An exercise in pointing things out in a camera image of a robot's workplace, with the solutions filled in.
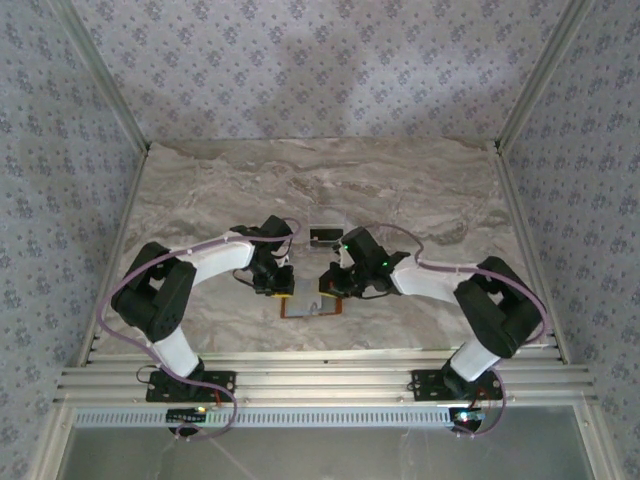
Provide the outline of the brown leather card holder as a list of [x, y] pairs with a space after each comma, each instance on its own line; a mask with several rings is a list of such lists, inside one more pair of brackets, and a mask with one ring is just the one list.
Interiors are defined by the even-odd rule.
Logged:
[[343, 310], [342, 300], [322, 296], [318, 291], [318, 282], [318, 279], [296, 280], [293, 296], [281, 298], [280, 317], [295, 319], [340, 315]]

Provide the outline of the black credit card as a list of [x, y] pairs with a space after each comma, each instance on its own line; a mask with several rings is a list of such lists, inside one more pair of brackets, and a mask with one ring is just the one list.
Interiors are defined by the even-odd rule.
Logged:
[[309, 230], [309, 244], [311, 248], [329, 248], [336, 244], [343, 235], [342, 228], [314, 227]]

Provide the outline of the clear acrylic card stand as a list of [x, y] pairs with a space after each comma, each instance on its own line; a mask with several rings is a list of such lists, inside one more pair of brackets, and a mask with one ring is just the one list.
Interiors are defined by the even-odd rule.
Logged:
[[344, 234], [349, 229], [349, 221], [345, 210], [341, 206], [335, 205], [311, 205], [308, 208], [308, 246], [312, 252], [323, 251], [329, 248], [311, 248], [309, 244], [309, 230], [314, 227], [334, 227], [342, 228]]

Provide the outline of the small circuit board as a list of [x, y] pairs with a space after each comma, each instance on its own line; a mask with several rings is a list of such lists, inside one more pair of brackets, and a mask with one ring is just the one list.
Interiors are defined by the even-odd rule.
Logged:
[[475, 434], [486, 418], [486, 413], [480, 408], [450, 408], [450, 419], [453, 429], [458, 432]]
[[207, 419], [207, 409], [204, 407], [171, 408], [165, 414], [166, 423], [198, 424]]

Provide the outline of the grey metal sheet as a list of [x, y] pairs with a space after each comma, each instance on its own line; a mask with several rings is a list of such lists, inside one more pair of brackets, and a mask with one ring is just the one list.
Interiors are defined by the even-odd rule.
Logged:
[[74, 428], [56, 480], [595, 480], [569, 407], [510, 408], [487, 435], [447, 428]]

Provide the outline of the aluminium rail frame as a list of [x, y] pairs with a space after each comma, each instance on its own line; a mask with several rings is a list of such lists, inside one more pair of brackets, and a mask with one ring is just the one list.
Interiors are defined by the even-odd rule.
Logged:
[[[258, 406], [399, 406], [412, 401], [410, 373], [438, 369], [448, 350], [237, 352], [203, 355], [206, 368], [237, 374], [236, 397]], [[128, 406], [144, 401], [147, 373], [141, 355], [92, 354], [84, 367], [64, 369], [56, 402]], [[498, 366], [512, 406], [593, 403], [593, 379], [584, 365], [567, 364], [555, 347], [525, 348]]]

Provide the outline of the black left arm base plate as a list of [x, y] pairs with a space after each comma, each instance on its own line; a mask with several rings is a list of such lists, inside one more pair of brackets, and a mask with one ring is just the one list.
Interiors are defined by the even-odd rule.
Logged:
[[[194, 371], [189, 380], [214, 384], [231, 393], [235, 392], [236, 373], [233, 371]], [[149, 403], [194, 403], [222, 402], [230, 403], [227, 393], [209, 387], [185, 384], [168, 375], [163, 370], [155, 370], [147, 381], [145, 400]]]

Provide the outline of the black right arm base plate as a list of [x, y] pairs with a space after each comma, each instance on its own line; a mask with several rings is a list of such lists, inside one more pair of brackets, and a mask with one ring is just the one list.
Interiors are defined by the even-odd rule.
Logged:
[[492, 371], [468, 381], [453, 370], [413, 370], [407, 390], [415, 401], [502, 400], [504, 397], [501, 383]]

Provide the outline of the aluminium side rail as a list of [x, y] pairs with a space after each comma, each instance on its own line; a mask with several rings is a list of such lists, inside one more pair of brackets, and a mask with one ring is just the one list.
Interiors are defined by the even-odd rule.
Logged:
[[74, 362], [72, 363], [73, 367], [85, 367], [87, 364], [91, 347], [94, 341], [94, 336], [96, 333], [96, 325], [97, 325], [96, 315], [98, 312], [98, 306], [100, 302], [106, 298], [109, 288], [114, 285], [114, 278], [117, 275], [121, 248], [124, 243], [127, 225], [129, 222], [132, 208], [133, 208], [133, 203], [137, 195], [138, 187], [140, 184], [142, 172], [144, 170], [147, 157], [148, 157], [148, 149], [146, 149], [138, 159], [133, 180], [129, 188], [128, 196], [126, 198], [126, 203], [124, 205], [122, 216], [119, 221], [117, 234], [115, 236], [114, 242], [112, 244], [112, 248], [110, 250], [105, 273], [103, 275], [101, 284], [98, 289], [96, 302], [91, 312], [91, 316], [88, 320], [87, 328], [85, 330], [82, 343], [80, 345], [80, 348], [77, 354], [75, 355]]
[[509, 209], [515, 235], [529, 276], [530, 285], [533, 287], [534, 293], [546, 307], [548, 315], [548, 321], [545, 327], [546, 343], [549, 346], [554, 345], [558, 349], [559, 358], [563, 363], [570, 364], [572, 362], [571, 356], [568, 352], [561, 324], [553, 304], [551, 289], [545, 278], [539, 252], [536, 248], [534, 237], [526, 218], [525, 208], [509, 162], [501, 153], [498, 141], [490, 140], [487, 145], [489, 152], [493, 155], [499, 184]]

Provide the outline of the aluminium corner post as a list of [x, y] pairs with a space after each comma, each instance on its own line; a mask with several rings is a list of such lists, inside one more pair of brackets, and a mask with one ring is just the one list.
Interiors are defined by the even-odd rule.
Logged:
[[93, 41], [71, 0], [47, 0], [62, 28], [88, 69], [104, 101], [112, 110], [131, 144], [140, 152], [147, 152], [149, 143], [145, 139], [114, 76]]
[[567, 0], [500, 134], [495, 139], [499, 154], [505, 154], [512, 148], [594, 2], [595, 0]]

